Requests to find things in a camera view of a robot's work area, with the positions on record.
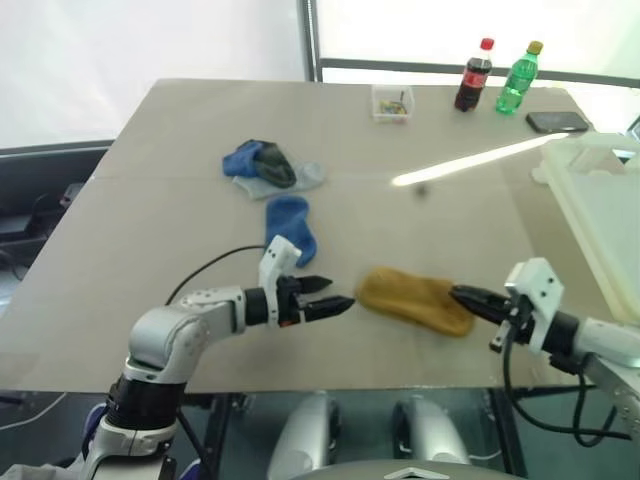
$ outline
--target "black phone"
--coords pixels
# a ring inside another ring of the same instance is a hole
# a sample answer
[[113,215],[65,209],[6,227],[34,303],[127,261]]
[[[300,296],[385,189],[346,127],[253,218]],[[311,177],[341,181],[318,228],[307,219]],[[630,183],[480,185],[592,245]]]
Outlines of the black phone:
[[576,112],[534,112],[527,123],[538,133],[585,132],[589,124]]

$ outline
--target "red label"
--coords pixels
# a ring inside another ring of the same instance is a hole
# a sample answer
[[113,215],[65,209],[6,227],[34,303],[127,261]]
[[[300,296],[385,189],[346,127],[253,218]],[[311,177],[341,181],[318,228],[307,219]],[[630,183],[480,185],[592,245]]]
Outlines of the red label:
[[487,77],[488,75],[486,73],[475,73],[465,69],[462,76],[462,83],[469,87],[482,88],[487,81]]

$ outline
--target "green bottle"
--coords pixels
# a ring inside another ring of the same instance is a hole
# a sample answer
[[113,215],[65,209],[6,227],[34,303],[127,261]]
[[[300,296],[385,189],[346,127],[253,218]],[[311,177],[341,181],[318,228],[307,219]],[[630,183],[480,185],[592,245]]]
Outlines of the green bottle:
[[538,74],[538,55],[541,50],[541,42],[531,42],[526,55],[513,64],[507,83],[496,102],[497,112],[511,114],[518,109],[522,97]]

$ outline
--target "white container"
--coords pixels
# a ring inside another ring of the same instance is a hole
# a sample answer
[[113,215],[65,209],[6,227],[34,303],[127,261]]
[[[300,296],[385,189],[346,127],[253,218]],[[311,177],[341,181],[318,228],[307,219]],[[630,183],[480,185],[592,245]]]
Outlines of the white container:
[[[625,165],[613,150],[635,154]],[[542,147],[551,187],[613,317],[640,325],[640,143],[587,133]]]
[[381,123],[405,123],[413,115],[413,90],[403,85],[372,85],[371,112]]

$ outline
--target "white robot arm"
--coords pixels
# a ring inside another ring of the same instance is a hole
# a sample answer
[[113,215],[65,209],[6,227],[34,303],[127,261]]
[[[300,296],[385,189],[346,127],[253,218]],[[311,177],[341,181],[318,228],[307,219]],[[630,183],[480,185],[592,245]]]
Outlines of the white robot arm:
[[501,352],[511,338],[534,353],[549,353],[552,366],[590,378],[611,397],[640,446],[640,329],[560,312],[564,286],[544,258],[518,263],[505,288],[510,297],[464,285],[451,295],[500,325],[492,350]]
[[[122,375],[111,387],[107,413],[86,454],[81,480],[112,478],[134,470],[145,478],[164,477],[166,450],[176,431],[177,411],[200,356],[214,342],[242,334],[246,327],[289,326],[347,310],[353,299],[334,296],[303,300],[331,283],[318,277],[289,276],[300,256],[285,238],[268,246],[259,267],[259,287],[213,288],[144,314],[129,340]],[[123,458],[137,459],[120,468]]]

